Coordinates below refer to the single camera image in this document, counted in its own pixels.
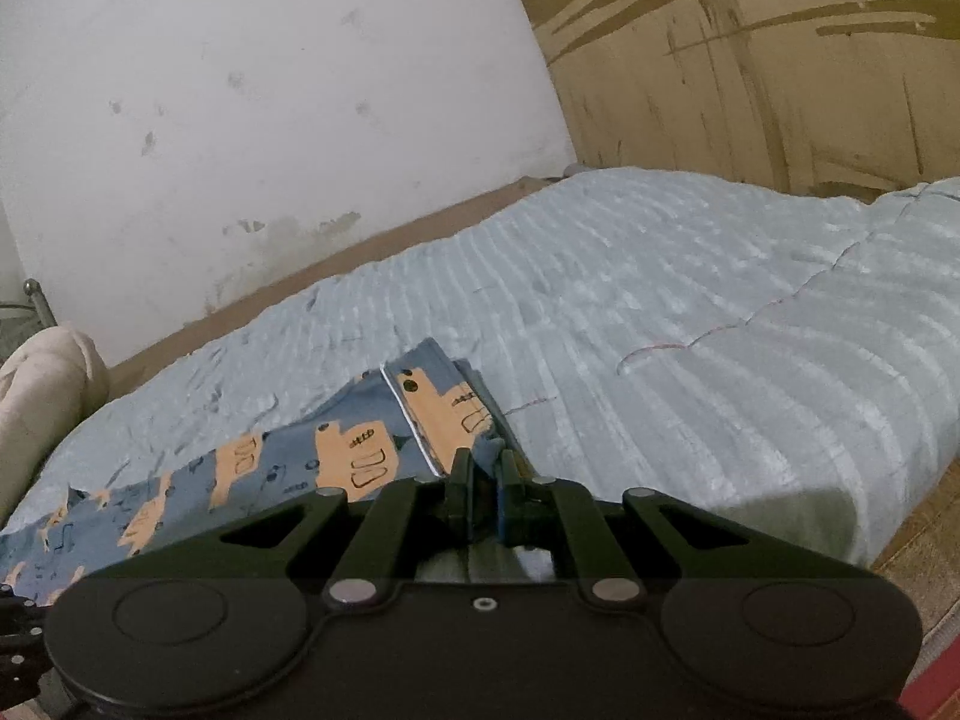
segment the bed sheet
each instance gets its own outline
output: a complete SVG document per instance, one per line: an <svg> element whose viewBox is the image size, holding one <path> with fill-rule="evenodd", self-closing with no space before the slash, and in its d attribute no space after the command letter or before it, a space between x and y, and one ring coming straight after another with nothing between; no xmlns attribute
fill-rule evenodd
<svg viewBox="0 0 960 720"><path fill-rule="evenodd" d="M960 179L870 206L684 172L576 175L284 300L107 404L7 531L302 418L433 336L540 473L646 485L852 562L958 448Z"/></svg>

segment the beige fabric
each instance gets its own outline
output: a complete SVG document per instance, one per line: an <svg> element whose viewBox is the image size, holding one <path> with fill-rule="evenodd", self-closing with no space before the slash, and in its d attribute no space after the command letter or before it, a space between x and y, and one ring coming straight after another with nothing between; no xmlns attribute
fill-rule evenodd
<svg viewBox="0 0 960 720"><path fill-rule="evenodd" d="M109 377L93 341L69 327L29 338L0 367L0 522L42 461L107 400Z"/></svg>

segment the blue fabric with orange print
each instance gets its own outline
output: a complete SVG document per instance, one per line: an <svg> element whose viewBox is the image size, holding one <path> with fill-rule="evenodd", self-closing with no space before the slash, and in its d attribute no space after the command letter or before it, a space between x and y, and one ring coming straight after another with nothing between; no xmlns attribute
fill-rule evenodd
<svg viewBox="0 0 960 720"><path fill-rule="evenodd" d="M447 474L461 447L491 469L504 442L470 377L468 365L426 338L292 425L239 437L139 484L69 490L49 517L0 536L0 578L17 595L51 604L85 574L307 490L372 497L394 479Z"/></svg>

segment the yellow painted wall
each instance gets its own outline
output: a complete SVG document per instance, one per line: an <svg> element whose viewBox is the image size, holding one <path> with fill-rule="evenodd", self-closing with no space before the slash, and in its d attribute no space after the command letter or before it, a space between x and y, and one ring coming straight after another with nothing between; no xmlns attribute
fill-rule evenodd
<svg viewBox="0 0 960 720"><path fill-rule="evenodd" d="M960 0L522 0L580 160L872 197L960 175Z"/></svg>

